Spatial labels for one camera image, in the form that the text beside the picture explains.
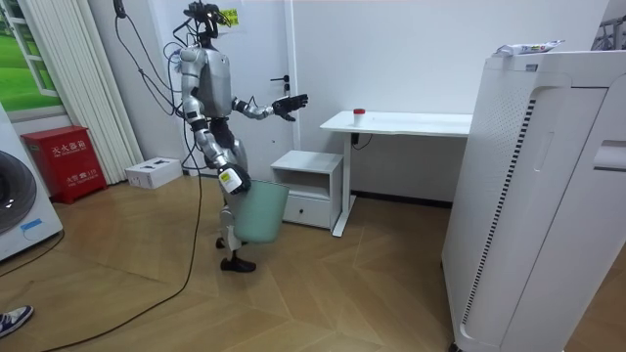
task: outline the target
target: green grass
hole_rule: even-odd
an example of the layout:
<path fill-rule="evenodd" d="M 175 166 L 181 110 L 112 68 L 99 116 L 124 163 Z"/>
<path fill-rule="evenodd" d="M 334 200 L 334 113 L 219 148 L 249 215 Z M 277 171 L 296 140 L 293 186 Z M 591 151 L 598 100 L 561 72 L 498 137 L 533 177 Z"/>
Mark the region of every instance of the green grass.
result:
<path fill-rule="evenodd" d="M 43 63 L 36 63 L 46 87 L 54 87 Z M 13 37 L 0 35 L 0 103 L 6 111 L 54 107 L 62 104 L 57 97 L 39 93 L 26 60 Z"/>

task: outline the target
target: baseboard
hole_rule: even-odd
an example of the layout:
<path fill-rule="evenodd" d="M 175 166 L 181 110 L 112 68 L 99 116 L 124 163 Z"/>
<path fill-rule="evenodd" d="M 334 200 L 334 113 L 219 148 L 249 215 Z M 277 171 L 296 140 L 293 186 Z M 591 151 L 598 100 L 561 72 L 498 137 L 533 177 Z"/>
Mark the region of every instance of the baseboard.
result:
<path fill-rule="evenodd" d="M 408 204 L 440 207 L 440 208 L 446 208 L 446 209 L 452 208 L 452 201 L 413 198 L 413 197 L 404 197 L 404 196 L 395 196 L 395 195 L 383 195 L 383 194 L 364 192 L 364 191 L 352 191 L 351 194 L 359 198 L 396 201 L 396 202 L 402 202 L 402 203 L 408 203 Z"/>

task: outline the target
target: black cable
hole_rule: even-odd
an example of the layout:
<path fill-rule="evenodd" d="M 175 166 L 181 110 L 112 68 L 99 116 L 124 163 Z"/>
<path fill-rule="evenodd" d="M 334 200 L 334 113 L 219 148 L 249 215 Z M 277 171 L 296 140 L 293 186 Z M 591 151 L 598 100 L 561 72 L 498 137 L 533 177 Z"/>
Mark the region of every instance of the black cable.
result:
<path fill-rule="evenodd" d="M 189 144 L 187 145 L 187 150 L 191 153 L 191 148 L 189 147 Z M 192 157 L 192 160 L 194 161 L 194 165 L 196 166 L 196 168 L 198 168 L 198 163 L 196 162 L 196 158 L 193 155 L 191 155 L 191 157 Z M 87 338 L 84 338 L 84 339 L 81 339 L 81 340 L 78 340 L 78 341 L 75 341 L 75 342 L 72 342 L 72 343 L 68 343 L 68 344 L 63 345 L 63 346 L 50 348 L 50 349 L 44 350 L 42 352 L 58 351 L 60 349 L 73 347 L 75 345 L 78 345 L 78 344 L 81 344 L 81 343 L 84 343 L 84 342 L 88 342 L 88 341 L 94 340 L 96 338 L 102 337 L 102 336 L 104 336 L 104 335 L 106 335 L 106 334 L 108 334 L 110 332 L 113 332 L 113 331 L 115 331 L 115 330 L 117 330 L 119 328 L 122 328 L 122 327 L 126 326 L 130 322 L 132 322 L 135 319 L 143 316 L 144 314 L 150 312 L 151 310 L 157 308 L 161 304 L 163 304 L 163 303 L 173 299 L 174 297 L 179 295 L 183 290 L 185 290 L 185 288 L 187 287 L 187 284 L 189 283 L 189 280 L 192 277 L 192 272 L 193 272 L 193 269 L 194 269 L 194 259 L 196 257 L 196 244 L 198 242 L 198 228 L 200 227 L 200 219 L 201 219 L 201 211 L 202 211 L 202 178 L 201 178 L 200 173 L 198 174 L 198 188 L 199 188 L 199 191 L 200 191 L 200 196 L 199 196 L 199 199 L 198 199 L 198 216 L 196 218 L 196 229 L 194 230 L 194 245 L 192 246 L 192 255 L 191 255 L 191 260 L 190 260 L 190 263 L 189 263 L 189 271 L 187 272 L 187 279 L 185 279 L 185 283 L 182 285 L 182 287 L 180 287 L 180 289 L 178 291 L 176 291 L 174 294 L 170 295 L 169 297 L 167 297 L 167 298 L 161 300 L 160 302 L 158 302 L 158 303 L 148 307 L 147 309 L 145 309 L 142 312 L 134 315 L 133 317 L 131 317 L 127 321 L 125 321 L 125 322 L 123 322 L 121 324 L 116 325 L 113 328 L 110 328 L 110 329 L 105 330 L 103 332 L 97 333 L 97 334 L 95 334 L 95 335 L 93 335 L 91 337 L 87 337 Z"/>
<path fill-rule="evenodd" d="M 137 59 L 135 59 L 135 56 L 132 54 L 132 52 L 130 51 L 130 49 L 128 49 L 128 47 L 126 46 L 126 44 L 124 43 L 123 40 L 121 40 L 121 36 L 119 35 L 119 27 L 118 27 L 118 21 L 119 18 L 116 17 L 115 18 L 115 34 L 117 35 L 117 40 L 119 40 L 119 43 L 122 45 L 122 47 L 126 50 L 126 52 L 128 53 L 128 55 L 130 56 L 130 58 L 132 59 L 133 63 L 135 63 L 135 66 L 137 67 L 137 70 L 139 70 L 139 73 L 142 76 L 142 80 L 144 81 L 144 84 L 146 85 L 146 88 L 148 89 L 148 91 L 150 92 L 150 94 L 153 96 L 153 98 L 155 99 L 156 103 L 158 104 L 158 106 L 168 115 L 172 115 L 174 113 L 174 104 L 172 102 L 170 102 L 169 100 L 167 100 L 166 98 L 164 98 L 163 94 L 161 93 L 160 89 L 158 89 L 157 85 L 152 81 L 152 79 L 146 75 L 146 73 L 144 72 L 144 70 L 139 66 L 139 63 L 137 62 Z M 135 32 L 137 33 L 137 36 L 139 38 L 140 43 L 142 43 L 143 46 L 143 40 L 141 39 L 141 36 L 139 35 L 139 32 L 137 32 L 137 29 L 135 28 Z M 153 65 L 152 60 L 150 59 L 150 57 L 148 57 L 148 61 L 151 63 L 151 65 Z M 163 107 L 162 103 L 160 102 L 160 100 L 157 98 L 157 95 L 155 95 L 155 92 L 153 92 L 153 90 L 150 88 L 150 85 L 148 85 L 148 81 L 150 81 L 153 85 L 153 87 L 155 87 L 155 89 L 158 91 L 158 93 L 167 101 L 167 104 L 172 108 L 172 111 L 168 111 L 166 108 Z"/>
<path fill-rule="evenodd" d="M 370 142 L 372 142 L 372 138 L 374 138 L 374 134 L 370 135 L 370 139 L 368 140 L 368 143 L 366 143 L 363 147 L 356 148 L 356 147 L 354 147 L 354 145 L 352 145 L 352 149 L 355 150 L 355 151 L 361 151 L 362 149 L 364 149 L 365 147 L 370 145 Z"/>
<path fill-rule="evenodd" d="M 170 56 L 168 57 L 168 56 L 167 56 L 167 54 L 165 54 L 165 51 L 167 50 L 167 47 L 168 47 L 168 46 L 170 46 L 170 45 L 172 45 L 172 44 L 174 44 L 174 45 L 178 45 L 178 48 L 180 48 L 180 49 L 185 48 L 182 44 L 180 44 L 180 43 L 176 43 L 176 42 L 169 42 L 169 43 L 165 44 L 165 46 L 163 47 L 162 52 L 163 52 L 163 56 L 164 56 L 166 59 L 168 59 L 168 60 L 169 60 Z"/>
<path fill-rule="evenodd" d="M 158 89 L 158 87 L 156 86 L 156 84 L 155 84 L 155 83 L 154 83 L 154 82 L 153 82 L 153 81 L 152 81 L 152 80 L 151 80 L 151 79 L 150 79 L 150 78 L 149 78 L 149 77 L 148 77 L 148 76 L 147 76 L 147 75 L 143 72 L 143 70 L 139 67 L 139 64 L 137 63 L 137 60 L 135 60 L 135 57 L 132 55 L 132 53 L 130 52 L 130 50 L 126 47 L 126 45 L 123 43 L 123 41 L 122 41 L 122 40 L 121 40 L 121 38 L 119 37 L 119 31 L 117 30 L 117 20 L 118 20 L 118 19 L 119 19 L 119 18 L 115 18 L 115 32 L 116 32 L 116 34 L 117 34 L 117 38 L 119 39 L 119 42 L 122 44 L 122 46 L 126 49 L 126 52 L 128 52 L 128 54 L 130 55 L 130 57 L 132 58 L 132 60 L 135 62 L 135 65 L 136 65 L 136 66 L 137 66 L 137 68 L 139 69 L 139 72 L 142 74 L 142 77 L 143 77 L 144 83 L 146 84 L 146 87 L 148 88 L 148 90 L 150 91 L 150 93 L 153 95 L 153 97 L 155 98 L 155 100 L 158 102 L 159 106 L 163 109 L 162 105 L 160 104 L 160 102 L 159 102 L 159 101 L 158 101 L 158 99 L 157 99 L 157 96 L 156 96 L 156 95 L 155 95 L 155 93 L 154 93 L 154 92 L 150 89 L 150 86 L 148 85 L 147 80 L 148 80 L 148 81 L 150 81 L 150 82 L 152 83 L 152 85 L 153 85 L 153 86 L 157 89 L 157 91 L 159 92 L 159 94 L 160 94 L 160 95 L 161 95 L 161 96 L 162 96 L 162 97 L 163 97 L 163 98 L 164 98 L 164 99 L 165 99 L 165 100 L 169 103 L 169 105 L 172 107 L 172 112 L 171 112 L 171 113 L 168 113 L 168 114 L 170 114 L 170 115 L 175 114 L 175 115 L 177 115 L 177 116 L 179 116 L 179 117 L 184 117 L 183 112 L 181 112 L 181 111 L 180 111 L 180 108 L 181 108 L 181 106 L 182 106 L 182 103 L 181 103 L 179 106 L 175 106 L 175 105 L 174 105 L 174 93 L 180 93 L 180 91 L 175 91 L 175 90 L 173 90 L 173 89 L 171 88 L 171 87 L 172 87 L 171 69 L 170 69 L 171 64 L 172 64 L 171 58 L 174 56 L 174 54 L 175 54 L 175 53 L 172 53 L 172 54 L 171 54 L 171 55 L 167 58 L 167 61 L 168 61 L 168 64 L 167 64 L 167 78 L 168 78 L 168 81 L 169 81 L 169 87 L 168 87 L 168 86 L 167 86 L 167 85 L 166 85 L 166 84 L 165 84 L 165 83 L 164 83 L 164 82 L 160 79 L 160 76 L 158 76 L 157 70 L 155 69 L 155 66 L 154 66 L 154 65 L 153 65 L 153 63 L 152 63 L 152 60 L 150 60 L 150 57 L 148 57 L 148 60 L 150 61 L 151 66 L 152 66 L 152 67 L 153 67 L 153 69 L 155 70 L 156 76 L 157 76 L 157 77 L 158 77 L 158 79 L 161 81 L 161 83 L 162 83 L 162 84 L 163 84 L 166 88 L 168 88 L 168 90 L 170 91 L 171 101 L 169 101 L 169 100 L 167 100 L 167 98 L 166 98 L 166 97 L 165 97 L 165 96 L 164 96 L 164 95 L 160 92 L 160 90 Z M 142 47 L 143 47 L 143 49 L 144 49 L 144 52 L 146 53 L 146 56 L 148 56 L 148 51 L 146 50 L 146 47 L 144 46 L 144 43 L 143 43 L 143 41 L 142 41 L 142 39 L 141 39 L 141 36 L 139 35 L 139 32 L 137 31 L 137 28 L 135 27 L 135 24 L 133 23 L 133 21 L 132 21 L 132 20 L 130 20 L 130 22 L 131 22 L 131 24 L 133 25 L 133 28 L 135 29 L 135 33 L 137 33 L 137 37 L 139 38 L 139 41 L 140 41 L 140 43 L 142 44 Z M 167 45 L 165 45 L 165 47 L 163 47 L 163 54 L 165 53 L 165 48 L 167 47 Z M 195 169 L 196 169 L 196 170 L 198 170 L 198 171 L 200 171 L 200 170 L 201 170 L 201 168 L 199 168 L 199 167 L 198 167 L 198 163 L 196 162 L 196 158 L 194 157 L 194 153 L 193 153 L 194 149 L 195 149 L 197 146 L 196 146 L 196 144 L 194 143 L 194 147 L 193 147 L 193 148 L 190 148 L 190 147 L 189 147 L 189 143 L 188 143 L 188 140 L 187 140 L 187 134 L 186 134 L 186 133 L 185 133 L 185 146 L 187 147 L 187 151 L 189 152 L 189 154 L 188 154 L 188 156 L 185 158 L 185 160 L 183 161 L 183 163 L 184 163 L 185 161 L 187 161 L 187 159 L 190 157 L 190 158 L 192 159 L 192 161 L 194 162 L 194 165 L 196 166 L 196 168 L 195 168 Z M 199 187 L 198 215 L 197 215 L 197 218 L 196 218 L 196 228 L 195 228 L 195 230 L 194 230 L 194 244 L 193 244 L 193 246 L 192 246 L 192 255 L 191 255 L 191 259 L 190 259 L 190 263 L 189 263 L 189 270 L 188 270 L 188 272 L 187 272 L 187 278 L 185 279 L 185 283 L 183 283 L 183 285 L 180 287 L 180 289 L 178 289 L 178 290 L 177 290 L 174 294 L 170 295 L 169 297 L 167 297 L 167 298 L 165 298 L 165 299 L 161 300 L 160 302 L 158 302 L 158 303 L 156 303 L 156 304 L 154 304 L 154 305 L 152 305 L 152 306 L 148 307 L 147 309 L 145 309 L 145 310 L 143 310 L 142 312 L 140 312 L 140 313 L 138 313 L 138 314 L 134 315 L 133 317 L 131 317 L 131 318 L 130 318 L 130 319 L 128 319 L 127 321 L 125 321 L 125 322 L 123 322 L 123 323 L 121 323 L 121 324 L 119 324 L 119 325 L 117 325 L 117 326 L 115 326 L 115 327 L 112 327 L 112 328 L 110 328 L 110 329 L 108 329 L 108 330 L 105 330 L 105 331 L 103 331 L 103 332 L 97 333 L 97 334 L 95 334 L 95 335 L 93 335 L 93 336 L 91 336 L 91 337 L 87 337 L 87 338 L 84 338 L 84 339 L 81 339 L 81 340 L 78 340 L 78 341 L 75 341 L 75 342 L 72 342 L 72 343 L 66 344 L 66 345 L 64 345 L 64 346 L 58 346 L 58 347 L 50 348 L 50 349 L 47 349 L 47 350 L 42 351 L 42 352 L 52 352 L 52 351 L 57 351 L 57 350 L 60 350 L 60 349 L 64 349 L 64 348 L 68 348 L 68 347 L 72 347 L 72 346 L 75 346 L 75 345 L 78 345 L 78 344 L 81 344 L 81 343 L 84 343 L 84 342 L 91 341 L 91 340 L 94 340 L 94 339 L 96 339 L 96 338 L 102 337 L 102 336 L 104 336 L 104 335 L 106 335 L 106 334 L 108 334 L 108 333 L 110 333 L 110 332 L 113 332 L 113 331 L 115 331 L 115 330 L 118 330 L 119 328 L 122 328 L 122 327 L 126 326 L 127 324 L 129 324 L 129 323 L 133 322 L 133 321 L 134 321 L 134 320 L 136 320 L 137 318 L 139 318 L 139 317 L 143 316 L 144 314 L 146 314 L 146 313 L 150 312 L 151 310 L 153 310 L 153 309 L 157 308 L 157 307 L 158 307 L 158 306 L 160 306 L 161 304 L 166 303 L 166 302 L 168 302 L 169 300 L 173 299 L 174 297 L 176 297 L 176 296 L 177 296 L 177 295 L 179 295 L 182 291 L 184 291 L 184 290 L 185 290 L 185 288 L 187 287 L 187 284 L 189 283 L 189 280 L 191 279 L 192 272 L 193 272 L 193 269 L 194 269 L 194 261 L 195 261 L 195 258 L 196 258 L 196 246 L 197 246 L 197 243 L 198 243 L 198 229 L 199 229 L 199 227 L 200 227 L 200 221 L 201 221 L 201 210 L 202 210 L 202 178 L 201 178 L 200 173 L 198 174 L 198 187 Z M 51 248 L 49 248 L 46 252 L 48 252 L 48 251 L 50 251 L 52 248 L 54 248 L 54 246 L 56 246 L 57 244 L 59 244 L 59 242 L 57 242 L 55 245 L 53 245 Z M 8 273 L 10 273 L 10 272 L 12 272 L 12 271 L 14 271 L 14 270 L 17 270 L 18 268 L 16 268 L 16 269 L 12 269 L 11 271 L 9 271 L 9 272 L 7 272 L 7 273 L 3 274 L 3 276 L 4 276 L 4 275 L 6 275 L 6 274 L 8 274 Z"/>
<path fill-rule="evenodd" d="M 142 49 L 144 49 L 144 53 L 146 54 L 146 58 L 148 59 L 148 62 L 150 63 L 150 66 L 153 68 L 153 71 L 155 72 L 156 78 L 158 78 L 160 83 L 165 88 L 167 88 L 168 90 L 172 90 L 173 88 L 171 86 L 168 86 L 165 83 L 165 81 L 163 81 L 163 79 L 158 74 L 157 68 L 155 67 L 155 63 L 153 63 L 152 59 L 150 58 L 150 55 L 148 54 L 148 49 L 146 49 L 146 45 L 144 44 L 144 40 L 141 38 L 141 35 L 139 35 L 139 31 L 137 30 L 137 27 L 135 26 L 135 22 L 128 15 L 126 15 L 126 18 L 128 19 L 128 21 L 132 25 L 133 30 L 135 31 L 135 34 L 137 34 L 137 39 L 139 39 L 139 44 L 141 44 Z M 124 42 L 119 37 L 119 30 L 117 29 L 117 21 L 118 20 L 119 20 L 119 17 L 116 17 L 115 18 L 115 33 L 117 34 L 117 39 L 119 39 L 119 42 L 121 43 L 121 45 L 124 47 L 124 49 L 126 49 L 128 54 L 130 54 L 130 56 L 132 57 L 132 54 L 130 53 L 130 50 L 128 50 L 128 48 L 126 47 L 126 44 L 124 44 Z M 141 69 L 139 64 L 137 63 L 137 60 L 135 60 L 134 57 L 133 57 L 133 61 L 135 62 L 135 65 L 137 66 L 137 68 Z"/>
<path fill-rule="evenodd" d="M 32 259 L 28 260 L 27 262 L 22 263 L 22 264 L 18 265 L 17 267 L 15 267 L 15 268 L 13 268 L 13 269 L 11 269 L 11 270 L 9 270 L 9 271 L 5 272 L 5 273 L 0 274 L 0 278 L 2 278 L 3 276 L 9 275 L 9 274 L 13 273 L 14 271 L 16 271 L 16 270 L 20 269 L 21 267 L 26 266 L 26 265 L 28 265 L 28 264 L 32 263 L 33 261 L 35 261 L 35 260 L 37 260 L 37 259 L 41 258 L 42 256 L 46 255 L 46 253 L 48 253 L 48 252 L 50 252 L 52 249 L 54 249 L 54 248 L 57 246 L 57 244 L 59 244 L 59 243 L 61 242 L 61 240 L 62 240 L 65 236 L 66 236 L 66 232 L 65 232 L 65 231 L 63 231 L 63 230 L 61 230 L 61 236 L 59 237 L 59 240 L 58 240 L 56 243 L 54 243 L 52 246 L 50 246 L 48 249 L 46 249 L 43 253 L 41 253 L 41 254 L 37 255 L 36 257 L 34 257 L 34 258 L 32 258 Z"/>

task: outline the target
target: cardboard box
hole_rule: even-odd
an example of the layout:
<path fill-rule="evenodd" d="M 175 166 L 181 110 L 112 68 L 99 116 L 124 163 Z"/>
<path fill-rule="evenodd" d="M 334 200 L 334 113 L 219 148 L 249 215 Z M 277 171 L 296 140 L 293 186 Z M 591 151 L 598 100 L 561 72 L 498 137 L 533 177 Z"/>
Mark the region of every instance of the cardboard box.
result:
<path fill-rule="evenodd" d="M 155 157 L 126 169 L 131 186 L 156 189 L 183 175 L 180 160 Z"/>

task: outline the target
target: white desk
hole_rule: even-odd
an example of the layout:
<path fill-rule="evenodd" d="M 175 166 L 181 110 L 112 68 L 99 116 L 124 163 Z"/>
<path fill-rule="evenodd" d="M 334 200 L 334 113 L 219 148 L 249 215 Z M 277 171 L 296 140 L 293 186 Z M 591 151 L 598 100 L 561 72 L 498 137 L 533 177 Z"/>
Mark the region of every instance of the white desk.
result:
<path fill-rule="evenodd" d="M 333 229 L 333 236 L 341 237 L 350 216 L 356 196 L 350 194 L 351 133 L 385 135 L 413 135 L 466 138 L 470 133 L 471 114 L 409 113 L 367 111 L 359 126 L 354 125 L 352 111 L 342 111 L 326 121 L 322 129 L 343 132 L 343 187 L 341 215 Z"/>

